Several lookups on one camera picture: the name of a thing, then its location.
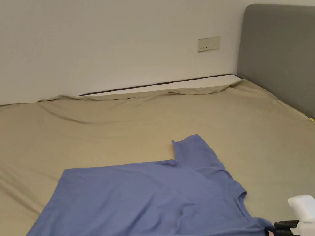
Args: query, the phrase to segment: beige bed sheet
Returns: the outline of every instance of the beige bed sheet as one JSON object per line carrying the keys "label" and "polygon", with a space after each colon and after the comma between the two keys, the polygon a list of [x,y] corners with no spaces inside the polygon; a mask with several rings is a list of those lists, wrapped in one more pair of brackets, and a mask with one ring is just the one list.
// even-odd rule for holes
{"label": "beige bed sheet", "polygon": [[64,169],[172,159],[171,139],[196,133],[248,191],[252,216],[294,219],[287,199],[315,196],[315,122],[246,80],[13,104],[0,120],[2,235],[28,232]]}

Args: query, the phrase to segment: gray headboard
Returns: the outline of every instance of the gray headboard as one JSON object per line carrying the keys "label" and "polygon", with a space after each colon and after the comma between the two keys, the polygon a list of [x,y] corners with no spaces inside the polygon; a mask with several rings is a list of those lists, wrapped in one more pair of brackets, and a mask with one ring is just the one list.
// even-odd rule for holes
{"label": "gray headboard", "polygon": [[315,7],[253,4],[246,8],[238,76],[315,116]]}

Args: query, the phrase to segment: electrical socket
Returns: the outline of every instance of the electrical socket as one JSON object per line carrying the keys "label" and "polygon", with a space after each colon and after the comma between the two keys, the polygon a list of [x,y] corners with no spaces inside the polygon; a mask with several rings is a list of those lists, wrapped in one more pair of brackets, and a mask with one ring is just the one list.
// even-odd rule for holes
{"label": "electrical socket", "polygon": [[198,52],[219,49],[220,48],[220,36],[212,38],[198,39]]}

